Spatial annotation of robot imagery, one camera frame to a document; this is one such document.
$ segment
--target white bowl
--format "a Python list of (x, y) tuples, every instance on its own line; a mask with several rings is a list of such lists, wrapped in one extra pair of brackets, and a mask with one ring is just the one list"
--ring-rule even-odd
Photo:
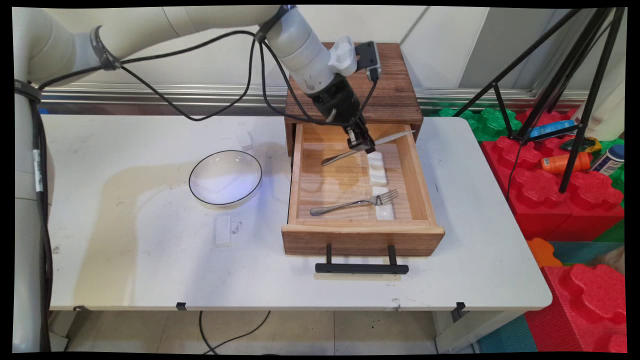
[(256, 158), (227, 150), (200, 160), (189, 176), (189, 189), (202, 202), (227, 206), (251, 195), (261, 180), (262, 167)]

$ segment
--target tripod leg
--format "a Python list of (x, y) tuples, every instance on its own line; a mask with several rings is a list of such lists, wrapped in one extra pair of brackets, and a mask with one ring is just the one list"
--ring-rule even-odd
[(454, 117), (459, 117), (463, 112), (467, 111), (473, 104), (476, 103), (487, 91), (491, 90), (494, 83), (498, 83), (502, 78), (507, 76), (513, 69), (515, 69), (523, 60), (525, 60), (531, 53), (533, 53), (542, 43), (547, 41), (553, 34), (556, 33), (560, 28), (563, 27), (569, 20), (571, 20), (575, 14), (580, 12), (580, 9), (571, 9), (562, 19), (558, 20), (556, 24), (554, 24), (547, 32), (542, 34), (542, 36), (537, 39), (531, 46), (529, 46), (520, 56), (518, 56), (513, 62), (511, 62), (500, 74), (496, 75), (482, 90), (480, 90), (471, 100), (469, 100), (462, 108), (460, 108), (453, 115)]
[(523, 138), (528, 130), (532, 128), (537, 122), (542, 114), (542, 111), (546, 109), (551, 101), (551, 96), (557, 91), (557, 89), (561, 86), (562, 80), (569, 74), (569, 70), (572, 69), (572, 64), (575, 59), (579, 58), (582, 50), (586, 50), (589, 47), (588, 40), (594, 39), (591, 35), (598, 31), (603, 21), (606, 19), (607, 14), (609, 13), (609, 8), (599, 8), (596, 9), (595, 13), (589, 19), (589, 22), (580, 33), (580, 36), (573, 44), (571, 50), (564, 58), (563, 62), (560, 64), (560, 67), (552, 77), (551, 81), (542, 91), (542, 94), (538, 97), (536, 104), (534, 105), (531, 113), (527, 117), (527, 120), (522, 124), (518, 132), (518, 137)]
[(561, 193), (564, 193), (566, 191), (566, 187), (569, 185), (569, 179), (571, 178), (571, 173), (573, 172), (573, 166), (575, 164), (575, 160), (578, 158), (578, 150), (582, 145), (584, 132), (587, 130), (587, 126), (589, 125), (589, 118), (591, 117), (593, 104), (595, 103), (596, 97), (598, 96), (598, 90), (600, 89), (600, 84), (602, 84), (604, 72), (605, 70), (607, 70), (607, 64), (609, 63), (609, 58), (611, 57), (611, 52), (613, 51), (613, 45), (616, 43), (616, 37), (618, 36), (618, 30), (620, 30), (620, 24), (622, 23), (622, 16), (624, 15), (624, 13), (625, 8), (616, 8), (616, 12), (613, 15), (613, 20), (611, 21), (611, 29), (609, 29), (609, 34), (607, 34), (607, 41), (604, 44), (604, 49), (602, 49), (602, 55), (600, 55), (600, 61), (598, 62), (596, 73), (593, 76), (593, 82), (591, 83), (589, 96), (587, 97), (587, 101), (584, 103), (584, 111), (582, 112), (582, 116), (580, 118), (580, 127), (578, 128), (575, 140), (573, 141), (573, 147), (571, 148), (571, 153), (569, 153), (569, 160), (567, 161), (566, 169), (564, 170), (564, 174), (562, 177), (562, 182), (560, 183), (559, 191)]
[(573, 65), (571, 66), (571, 70), (569, 70), (569, 74), (567, 75), (567, 77), (564, 79), (562, 86), (560, 87), (560, 91), (558, 91), (557, 95), (553, 96), (553, 100), (551, 101), (551, 104), (549, 105), (548, 109), (547, 109), (547, 113), (551, 113), (551, 111), (554, 110), (554, 108), (556, 107), (556, 105), (558, 104), (558, 101), (560, 101), (560, 97), (562, 97), (562, 94), (564, 93), (564, 91), (566, 90), (566, 87), (569, 85), (569, 81), (571, 81), (571, 78), (573, 77), (573, 75), (575, 74), (576, 71), (578, 71), (578, 69), (580, 68), (580, 66), (582, 65), (582, 63), (584, 62), (584, 59), (586, 59), (587, 55), (589, 55), (589, 53), (591, 52), (591, 49), (593, 49), (593, 46), (598, 42), (598, 40), (600, 39), (600, 37), (605, 33), (605, 31), (607, 31), (607, 29), (611, 26), (611, 22), (608, 23), (608, 25), (606, 25), (604, 27), (604, 29), (602, 29), (600, 31), (600, 33), (598, 34), (597, 37), (595, 37), (595, 33), (592, 34), (592, 38), (595, 37), (594, 40), (589, 39), (587, 41), (587, 44), (585, 44), (585, 47), (583, 47), (583, 49), (585, 51), (582, 51), (579, 55), (579, 57), (573, 62)]
[(493, 92), (495, 92), (495, 98), (498, 100), (498, 106), (500, 106), (500, 112), (502, 113), (502, 119), (504, 125), (507, 128), (507, 137), (513, 138), (513, 129), (511, 128), (511, 122), (509, 121), (509, 115), (507, 115), (507, 109), (504, 107), (504, 101), (502, 101), (502, 94), (500, 94), (500, 88), (498, 83), (493, 83)]

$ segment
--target blue object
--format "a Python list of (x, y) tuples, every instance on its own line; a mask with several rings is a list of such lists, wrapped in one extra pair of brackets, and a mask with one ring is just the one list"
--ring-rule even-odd
[(597, 171), (607, 176), (611, 176), (611, 174), (619, 169), (624, 163), (625, 146), (622, 144), (613, 145), (600, 157), (600, 159), (597, 159), (596, 162), (593, 163), (591, 171)]
[(481, 338), (478, 345), (480, 353), (538, 351), (524, 315)]
[(609, 148), (609, 154), (616, 159), (624, 160), (625, 159), (625, 146), (624, 145), (613, 145)]
[(575, 125), (575, 122), (573, 120), (556, 121), (556, 122), (552, 122), (551, 124), (534, 127), (531, 130), (531, 134), (529, 136), (534, 137), (538, 135), (544, 135), (546, 133), (550, 133), (552, 131), (556, 131), (560, 129), (565, 129), (567, 127), (571, 127), (574, 125)]

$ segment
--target black cable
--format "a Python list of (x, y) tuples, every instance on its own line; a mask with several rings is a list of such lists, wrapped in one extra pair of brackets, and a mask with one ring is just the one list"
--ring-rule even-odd
[(282, 79), (284, 79), (285, 84), (287, 84), (287, 88), (289, 89), (289, 92), (291, 93), (291, 97), (293, 98), (293, 101), (296, 102), (296, 104), (298, 105), (298, 108), (300, 109), (300, 111), (302, 111), (302, 114), (307, 119), (311, 119), (311, 116), (305, 111), (304, 107), (302, 106), (302, 104), (298, 100), (298, 97), (296, 96), (296, 93), (293, 92), (293, 88), (291, 87), (291, 83), (289, 82), (289, 78), (287, 77), (287, 74), (285, 73), (284, 68), (282, 67), (282, 64), (280, 63), (280, 59), (278, 59), (278, 57), (273, 52), (273, 50), (271, 49), (269, 44), (267, 44), (264, 41), (261, 44), (264, 45), (264, 47), (267, 48), (267, 50), (271, 54), (271, 57), (273, 58), (273, 61), (275, 61), (276, 65), (278, 65), (278, 69), (280, 70), (280, 73), (282, 75)]
[(513, 163), (513, 168), (511, 169), (511, 173), (509, 174), (509, 183), (507, 184), (507, 204), (509, 204), (509, 192), (511, 191), (511, 177), (513, 177), (513, 172), (516, 170), (516, 166), (518, 165), (518, 158), (520, 157), (520, 151), (525, 144), (525, 140), (520, 142), (520, 147), (518, 148), (518, 154), (516, 154), (516, 161)]
[(60, 81), (66, 80), (68, 78), (72, 78), (74, 76), (78, 76), (78, 75), (83, 75), (86, 74), (87, 72), (91, 72), (91, 71), (97, 71), (97, 70), (102, 70), (101, 66), (94, 66), (94, 67), (90, 67), (88, 69), (84, 69), (84, 70), (78, 70), (78, 71), (73, 71), (70, 72), (68, 74), (62, 75), (62, 76), (58, 76), (57, 78), (53, 78), (51, 80), (45, 81), (44, 83), (40, 84), (40, 86), (38, 86), (38, 90), (42, 91), (45, 88), (55, 84), (55, 83), (59, 83)]
[(189, 116), (186, 112), (184, 112), (182, 109), (180, 109), (178, 106), (176, 106), (173, 102), (171, 102), (171, 100), (167, 99), (161, 92), (156, 90), (156, 88), (154, 88), (151, 84), (147, 83), (143, 78), (139, 77), (135, 72), (129, 70), (126, 66), (122, 65), (122, 70), (128, 72), (129, 75), (131, 75), (134, 78), (136, 78), (140, 83), (142, 83), (147, 88), (149, 88), (149, 90), (153, 91), (156, 95), (160, 96), (160, 98), (162, 100), (164, 100), (167, 104), (169, 104), (169, 106), (171, 106), (175, 111), (179, 112), (182, 116), (186, 117), (187, 119), (189, 119), (191, 121), (203, 121), (203, 120), (209, 119), (210, 117), (216, 116), (217, 114), (219, 114), (219, 113), (229, 109), (231, 106), (237, 104), (240, 100), (242, 100), (244, 98), (246, 93), (249, 91), (249, 87), (251, 86), (251, 75), (252, 75), (253, 50), (254, 50), (254, 48), (255, 48), (255, 39), (253, 40), (253, 42), (251, 42), (251, 50), (249, 51), (249, 72), (248, 72), (248, 79), (247, 79), (247, 82), (246, 82), (246, 87), (244, 88), (244, 92), (242, 92), (242, 94), (236, 100), (233, 100), (230, 104), (226, 105), (224, 108), (222, 108), (222, 109), (220, 109), (218, 111), (214, 111), (213, 113), (211, 113), (209, 115), (206, 115), (204, 117), (201, 117), (199, 119)]
[(50, 352), (51, 344), (49, 341), (49, 306), (51, 304), (51, 290), (53, 285), (53, 265), (51, 254), (51, 241), (49, 238), (49, 230), (47, 227), (49, 218), (49, 202), (47, 191), (47, 171), (46, 171), (46, 137), (44, 135), (44, 126), (42, 118), (38, 111), (35, 101), (30, 100), (31, 120), (33, 126), (33, 148), (40, 151), (40, 168), (42, 176), (42, 190), (36, 192), (36, 201), (38, 206), (38, 215), (40, 217), (40, 260), (43, 263), (40, 271), (40, 351)]
[[(212, 113), (212, 114), (210, 114), (210, 115), (204, 116), (204, 117), (199, 118), (199, 119), (196, 119), (196, 118), (190, 117), (187, 113), (185, 113), (185, 112), (184, 112), (184, 111), (182, 111), (178, 106), (176, 106), (174, 103), (172, 103), (172, 102), (171, 102), (171, 100), (167, 99), (164, 95), (162, 95), (159, 91), (157, 91), (157, 90), (156, 90), (156, 89), (155, 89), (151, 84), (149, 84), (149, 83), (148, 83), (148, 82), (146, 82), (144, 79), (142, 79), (141, 77), (139, 77), (139, 75), (135, 74), (132, 70), (130, 70), (130, 69), (128, 69), (127, 67), (125, 67), (125, 66), (124, 66), (125, 64), (129, 64), (129, 63), (136, 63), (136, 62), (141, 62), (141, 61), (156, 60), (156, 59), (161, 59), (161, 58), (167, 58), (167, 57), (169, 57), (169, 56), (175, 56), (175, 55), (179, 55), (179, 54), (188, 53), (188, 52), (190, 52), (190, 51), (194, 51), (194, 50), (197, 50), (197, 49), (199, 49), (199, 48), (201, 48), (201, 47), (204, 47), (204, 46), (207, 46), (207, 45), (209, 45), (209, 44), (212, 44), (212, 43), (214, 43), (214, 42), (216, 42), (216, 41), (219, 41), (219, 40), (221, 40), (221, 39), (223, 39), (223, 38), (227, 38), (227, 37), (229, 37), (229, 36), (232, 36), (232, 35), (238, 35), (238, 34), (250, 35), (251, 37), (253, 37), (253, 38), (254, 38), (254, 40), (253, 40), (253, 42), (252, 42), (252, 48), (251, 48), (251, 51), (250, 51), (250, 59), (249, 59), (249, 75), (248, 75), (249, 80), (248, 80), (248, 82), (247, 82), (247, 87), (245, 88), (245, 90), (244, 90), (243, 94), (242, 94), (242, 95), (240, 95), (240, 97), (238, 97), (235, 101), (231, 102), (229, 105), (225, 106), (225, 107), (224, 107), (224, 108), (222, 108), (221, 110), (218, 110), (218, 111), (216, 111), (216, 112), (214, 112), (214, 113)], [(220, 36), (218, 36), (218, 37), (215, 37), (215, 38), (209, 39), (209, 40), (207, 40), (207, 41), (205, 41), (205, 42), (202, 42), (202, 43), (200, 43), (200, 44), (197, 44), (197, 45), (194, 45), (194, 46), (191, 46), (191, 47), (187, 47), (187, 48), (185, 48), (185, 49), (181, 49), (181, 50), (178, 50), (178, 51), (172, 51), (172, 52), (170, 52), (170, 53), (164, 53), (164, 54), (158, 54), (158, 55), (151, 55), (151, 56), (144, 56), (144, 57), (140, 57), (140, 58), (133, 58), (133, 59), (129, 59), (129, 60), (123, 60), (123, 61), (121, 61), (121, 64), (123, 65), (123, 66), (122, 66), (122, 69), (123, 69), (123, 70), (125, 70), (127, 73), (129, 73), (131, 76), (133, 76), (135, 79), (137, 79), (138, 81), (140, 81), (140, 83), (142, 83), (142, 84), (143, 84), (143, 85), (145, 85), (147, 88), (149, 88), (152, 92), (154, 92), (156, 95), (158, 95), (158, 96), (159, 96), (163, 101), (165, 101), (167, 104), (169, 104), (173, 109), (175, 109), (177, 112), (179, 112), (182, 116), (184, 116), (184, 117), (186, 117), (187, 119), (192, 120), (192, 121), (202, 121), (202, 120), (208, 119), (208, 118), (210, 118), (210, 117), (213, 117), (213, 116), (215, 116), (215, 115), (217, 115), (217, 114), (219, 114), (219, 113), (221, 113), (221, 112), (223, 112), (223, 111), (225, 111), (225, 110), (229, 109), (231, 106), (233, 106), (233, 105), (237, 104), (237, 103), (238, 103), (238, 102), (239, 102), (239, 101), (240, 101), (240, 100), (241, 100), (241, 99), (246, 95), (246, 93), (248, 92), (248, 89), (249, 89), (249, 86), (250, 86), (250, 83), (251, 83), (251, 70), (252, 70), (252, 61), (253, 61), (253, 49), (254, 49), (254, 47), (255, 47), (255, 41), (256, 41), (256, 40), (255, 40), (255, 33), (252, 33), (252, 32), (250, 32), (250, 31), (245, 31), (245, 30), (230, 31), (230, 32), (228, 32), (228, 33), (225, 33), (225, 34), (222, 34), (222, 35), (220, 35)], [(296, 96), (296, 94), (293, 92), (293, 88), (292, 88), (292, 86), (291, 86), (291, 84), (290, 84), (290, 82), (289, 82), (289, 79), (287, 78), (287, 75), (286, 75), (286, 73), (285, 73), (285, 71), (284, 71), (284, 68), (282, 67), (282, 64), (280, 63), (280, 60), (278, 59), (278, 57), (276, 56), (276, 54), (273, 52), (273, 50), (271, 49), (271, 47), (270, 47), (266, 42), (260, 42), (259, 44), (260, 44), (260, 61), (261, 61), (261, 64), (262, 64), (262, 96), (263, 96), (263, 98), (264, 98), (264, 102), (266, 103), (266, 105), (267, 105), (271, 110), (273, 110), (274, 112), (276, 112), (276, 113), (278, 113), (278, 114), (280, 114), (280, 115), (282, 115), (282, 116), (285, 116), (285, 117), (289, 117), (289, 118), (292, 118), (292, 119), (295, 119), (295, 120), (299, 120), (299, 121), (303, 121), (303, 122), (311, 122), (311, 123), (318, 124), (318, 125), (331, 125), (331, 126), (342, 126), (342, 127), (344, 127), (344, 126), (347, 126), (347, 125), (348, 125), (348, 124), (334, 124), (334, 123), (327, 123), (325, 120), (316, 120), (316, 119), (313, 119), (313, 118), (312, 118), (312, 117), (311, 117), (311, 116), (310, 116), (310, 115), (305, 111), (304, 107), (303, 107), (303, 106), (302, 106), (302, 104), (300, 103), (300, 100), (298, 100), (298, 97), (297, 97), (297, 96)], [(267, 50), (271, 53), (271, 56), (272, 56), (272, 57), (273, 57), (273, 59), (275, 60), (275, 63), (278, 65), (278, 69), (280, 70), (280, 73), (282, 74), (282, 77), (283, 77), (283, 79), (284, 79), (284, 81), (285, 81), (285, 84), (287, 85), (287, 88), (289, 89), (289, 91), (290, 91), (290, 93), (291, 93), (292, 98), (294, 99), (294, 102), (296, 103), (296, 105), (298, 106), (298, 108), (300, 109), (300, 111), (302, 112), (302, 114), (304, 114), (305, 118), (298, 117), (298, 116), (291, 115), (291, 114), (287, 114), (286, 112), (281, 111), (281, 110), (279, 110), (279, 109), (275, 108), (275, 107), (274, 107), (273, 105), (271, 105), (271, 103), (269, 102), (269, 100), (268, 100), (268, 98), (267, 98), (267, 96), (266, 96), (266, 83), (265, 83), (265, 75), (264, 75), (264, 73), (265, 73), (265, 70), (264, 70), (264, 53), (263, 53), (263, 50), (262, 50), (262, 46), (263, 46), (263, 45), (264, 45), (264, 47), (266, 47), (266, 48), (267, 48)], [(42, 91), (42, 90), (44, 90), (45, 88), (47, 88), (48, 86), (51, 86), (51, 85), (53, 85), (53, 84), (55, 84), (55, 83), (58, 83), (58, 82), (60, 82), (60, 81), (63, 81), (63, 80), (66, 80), (66, 79), (72, 78), (72, 77), (74, 77), (74, 76), (79, 76), (79, 75), (82, 75), (82, 74), (86, 74), (86, 73), (88, 73), (88, 72), (93, 72), (93, 71), (96, 71), (96, 70), (101, 70), (101, 69), (102, 69), (102, 67), (100, 67), (100, 66), (96, 66), (96, 67), (91, 67), (91, 68), (84, 69), (84, 70), (74, 71), (74, 72), (71, 72), (71, 73), (69, 73), (69, 74), (65, 74), (65, 75), (59, 76), (59, 77), (57, 77), (57, 78), (54, 78), (54, 79), (51, 79), (51, 80), (46, 81), (46, 82), (42, 83), (42, 84), (38, 87), (38, 89), (39, 89), (40, 91)], [(358, 115), (357, 115), (357, 116), (360, 116), (360, 114), (362, 113), (362, 110), (364, 109), (364, 107), (366, 106), (367, 102), (369, 101), (369, 98), (371, 97), (371, 94), (373, 93), (373, 90), (374, 90), (374, 89), (375, 89), (375, 87), (376, 87), (376, 83), (377, 83), (377, 81), (374, 81), (373, 86), (371, 87), (371, 90), (369, 91), (369, 95), (368, 95), (368, 96), (367, 96), (367, 98), (365, 99), (365, 101), (364, 101), (364, 103), (363, 103), (363, 106), (360, 108), (360, 111), (358, 112)]]
[[(273, 105), (271, 105), (271, 103), (267, 99), (267, 88), (266, 88), (266, 79), (265, 79), (265, 70), (264, 70), (264, 51), (262, 50), (262, 46), (263, 46), (263, 43), (260, 43), (260, 64), (262, 66), (262, 97), (264, 98), (264, 102), (267, 104), (269, 109), (273, 110), (274, 112), (276, 112), (276, 113), (278, 113), (278, 114), (280, 114), (282, 116), (290, 117), (292, 119), (299, 120), (299, 121), (311, 122), (311, 123), (317, 124), (317, 125), (339, 126), (339, 124), (332, 124), (332, 123), (324, 121), (324, 120), (316, 120), (316, 119), (313, 119), (311, 117), (309, 117), (308, 119), (305, 119), (303, 117), (287, 114), (284, 111), (281, 111), (280, 109), (276, 109)], [(296, 95), (293, 93), (293, 89), (291, 88), (291, 84), (289, 83), (289, 80), (287, 79), (287, 77), (286, 77), (286, 75), (284, 73), (284, 70), (281, 68), (281, 66), (278, 66), (278, 67), (280, 67), (280, 70), (282, 72), (282, 76), (285, 79), (285, 83), (287, 83), (287, 88), (289, 88), (289, 91), (291, 92), (291, 95), (296, 100), (296, 103), (298, 103), (298, 105), (301, 106), (301, 104), (298, 102), (298, 100), (296, 98)]]
[(164, 53), (164, 54), (158, 54), (158, 55), (143, 56), (141, 58), (133, 58), (133, 59), (129, 59), (129, 60), (122, 60), (120, 63), (122, 65), (125, 65), (125, 64), (130, 64), (130, 63), (138, 63), (138, 62), (141, 62), (141, 61), (168, 58), (170, 56), (180, 55), (180, 54), (188, 53), (190, 51), (197, 50), (197, 49), (199, 49), (201, 47), (205, 47), (205, 46), (207, 46), (209, 44), (213, 44), (214, 42), (216, 42), (218, 40), (222, 40), (222, 39), (224, 39), (226, 37), (230, 37), (231, 35), (238, 35), (238, 34), (249, 35), (252, 38), (255, 38), (255, 34), (252, 33), (251, 31), (246, 31), (246, 30), (229, 31), (228, 33), (224, 33), (224, 34), (222, 34), (222, 35), (220, 35), (218, 37), (214, 37), (214, 38), (209, 39), (209, 40), (207, 40), (205, 42), (201, 42), (198, 45), (187, 47), (187, 48), (182, 49), (182, 50), (176, 50), (176, 51), (172, 51), (170, 53)]
[(369, 90), (369, 93), (367, 94), (367, 97), (365, 97), (364, 102), (362, 103), (362, 106), (360, 107), (360, 110), (358, 110), (358, 115), (356, 115), (355, 117), (359, 117), (362, 112), (364, 111), (364, 108), (367, 106), (367, 103), (369, 102), (369, 99), (371, 98), (371, 95), (373, 95), (373, 90), (376, 89), (376, 85), (378, 84), (378, 80), (374, 80), (373, 84), (371, 85), (371, 90)]
[(198, 317), (198, 326), (200, 328), (200, 335), (202, 336), (202, 340), (204, 340), (205, 344), (207, 344), (207, 347), (209, 348), (208, 351), (204, 352), (202, 355), (206, 355), (209, 352), (212, 352), (215, 355), (218, 355), (218, 353), (216, 352), (216, 349), (221, 347), (222, 345), (230, 342), (230, 341), (234, 341), (236, 339), (239, 338), (243, 338), (247, 335), (251, 335), (253, 334), (256, 330), (260, 329), (260, 327), (264, 324), (264, 322), (267, 321), (267, 319), (269, 318), (269, 315), (271, 314), (271, 310), (269, 310), (269, 312), (267, 312), (267, 316), (264, 317), (264, 320), (260, 323), (260, 325), (258, 325), (254, 330), (251, 330), (250, 332), (247, 332), (244, 335), (240, 335), (240, 336), (236, 336), (235, 338), (229, 339), (227, 341), (223, 341), (222, 343), (216, 345), (215, 347), (211, 347), (211, 344), (209, 344), (209, 341), (207, 340), (207, 337), (204, 334), (204, 330), (202, 329), (202, 311), (200, 312), (200, 316)]

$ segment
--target wooden box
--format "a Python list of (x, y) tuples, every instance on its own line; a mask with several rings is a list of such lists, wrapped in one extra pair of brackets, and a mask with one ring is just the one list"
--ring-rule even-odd
[[(410, 129), (406, 124), (369, 124), (374, 139)], [(365, 152), (325, 167), (322, 159), (348, 151), (341, 127), (298, 124), (294, 144), (288, 224), (282, 227), (286, 254), (386, 256), (395, 245), (398, 256), (428, 256), (444, 236), (437, 226), (415, 141), (411, 134), (376, 146), (382, 152), (395, 220), (377, 220), (372, 204), (339, 209), (317, 217), (311, 208), (367, 199), (369, 164)]]

